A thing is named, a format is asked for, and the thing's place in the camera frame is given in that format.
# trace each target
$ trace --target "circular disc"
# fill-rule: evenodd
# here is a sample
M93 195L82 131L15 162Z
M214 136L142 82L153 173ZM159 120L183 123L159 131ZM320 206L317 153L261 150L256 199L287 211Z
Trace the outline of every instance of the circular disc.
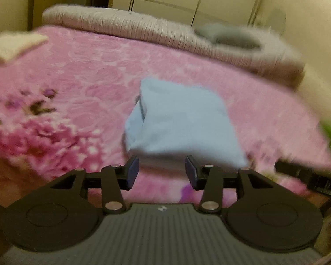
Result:
M226 223L239 239L270 252L291 252L311 245L322 221L320 210L310 202L272 189L253 190L226 215Z
M68 191L29 196L7 208L3 230L14 245L35 252L61 250L91 235L100 220L88 201Z

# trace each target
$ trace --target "gray cloth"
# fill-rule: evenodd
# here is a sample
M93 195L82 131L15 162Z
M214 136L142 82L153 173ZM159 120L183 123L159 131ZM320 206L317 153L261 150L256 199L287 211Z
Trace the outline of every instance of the gray cloth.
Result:
M213 44L223 44L245 49L260 48L260 42L243 29L223 24L206 24L195 29L195 34L204 37Z

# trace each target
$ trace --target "bed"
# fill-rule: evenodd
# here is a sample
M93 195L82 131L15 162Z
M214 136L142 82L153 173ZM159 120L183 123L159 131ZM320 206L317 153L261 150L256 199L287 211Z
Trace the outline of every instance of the bed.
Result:
M304 77L302 55L269 29L238 26L238 30L260 44L259 49L246 50L214 45L188 25L110 8L55 5L44 11L43 23L181 49L232 64L292 89Z
M218 93L255 169L297 194L308 191L297 180L274 173L277 159L331 168L318 117L291 89L162 45L62 26L37 32L49 42L0 66L0 157L14 166L14 176L29 176L18 185L28 189L9 194L10 202L73 168L95 172L124 164L124 123L144 77ZM10 177L1 175L0 196L10 191L5 186ZM123 196L127 203L198 204L201 192L191 188L183 172L142 168ZM98 191L91 192L96 203L99 198ZM224 206L235 200L235 191L225 189Z

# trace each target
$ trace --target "pillow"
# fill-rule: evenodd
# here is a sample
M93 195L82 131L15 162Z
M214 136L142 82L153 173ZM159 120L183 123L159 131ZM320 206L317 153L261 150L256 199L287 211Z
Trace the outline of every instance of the pillow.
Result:
M259 41L236 26L227 26L219 23L206 24L196 28L195 33L206 38L213 44L219 43L244 49L257 49L261 47Z
M226 107L216 94L147 78L125 124L125 144L141 164L185 171L185 158L229 171L248 165Z
M47 40L47 36L33 32L2 32L0 33L0 63L8 63Z

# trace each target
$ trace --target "light blue bean bag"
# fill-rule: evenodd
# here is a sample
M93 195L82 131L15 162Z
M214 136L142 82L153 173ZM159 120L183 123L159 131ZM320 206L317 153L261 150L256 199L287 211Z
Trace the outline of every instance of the light blue bean bag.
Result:
M220 97L201 87L146 78L125 124L125 146L141 164L184 170L187 155L200 164L237 171L248 161Z

